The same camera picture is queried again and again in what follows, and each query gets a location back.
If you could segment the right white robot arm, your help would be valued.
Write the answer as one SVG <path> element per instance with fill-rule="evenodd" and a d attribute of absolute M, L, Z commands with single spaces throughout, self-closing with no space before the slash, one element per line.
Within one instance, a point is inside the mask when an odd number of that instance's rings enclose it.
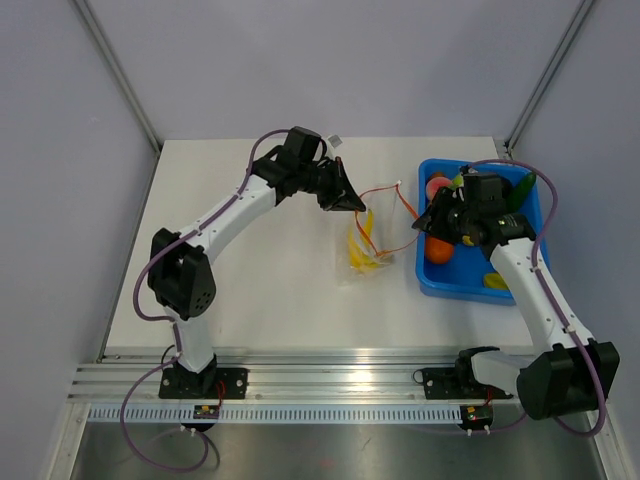
<path fill-rule="evenodd" d="M 462 186 L 439 188 L 413 227 L 450 244 L 469 237 L 480 248 L 505 281 L 536 352 L 526 362 L 496 347 L 461 351 L 453 374 L 460 393 L 495 387 L 516 396 L 534 420 L 606 415 L 619 353 L 597 342 L 574 314 L 541 255 L 541 234 L 525 215 L 509 211 L 498 174 L 464 171 Z"/>

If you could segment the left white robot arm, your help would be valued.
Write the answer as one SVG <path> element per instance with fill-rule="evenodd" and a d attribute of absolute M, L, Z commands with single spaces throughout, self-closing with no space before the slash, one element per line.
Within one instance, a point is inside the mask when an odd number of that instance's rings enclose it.
<path fill-rule="evenodd" d="M 356 212 L 366 207 L 351 185 L 340 157 L 318 133 L 300 126 L 282 130 L 284 139 L 265 155 L 249 155 L 234 192 L 181 231 L 158 230 L 150 260 L 136 281 L 146 284 L 171 325 L 175 353 L 161 362 L 159 396 L 170 400 L 242 399 L 247 372 L 220 368 L 202 315 L 217 287 L 212 266 L 254 220 L 299 193 L 315 196 L 324 211 Z"/>

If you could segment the orange tomato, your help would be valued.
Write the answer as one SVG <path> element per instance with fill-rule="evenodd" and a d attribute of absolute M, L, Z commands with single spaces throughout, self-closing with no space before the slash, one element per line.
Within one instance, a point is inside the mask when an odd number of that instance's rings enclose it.
<path fill-rule="evenodd" d="M 455 247 L 433 236 L 425 238 L 425 258 L 432 264 L 443 265 L 448 263 L 454 255 Z"/>

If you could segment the clear zip top bag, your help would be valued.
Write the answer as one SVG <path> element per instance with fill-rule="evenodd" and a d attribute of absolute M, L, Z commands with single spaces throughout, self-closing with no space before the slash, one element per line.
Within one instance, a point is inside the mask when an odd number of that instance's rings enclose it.
<path fill-rule="evenodd" d="M 411 228 L 416 208 L 403 192 L 403 182 L 377 184 L 359 193 L 365 210 L 349 214 L 335 242 L 335 274 L 339 286 L 351 286 L 390 269 L 417 239 Z"/>

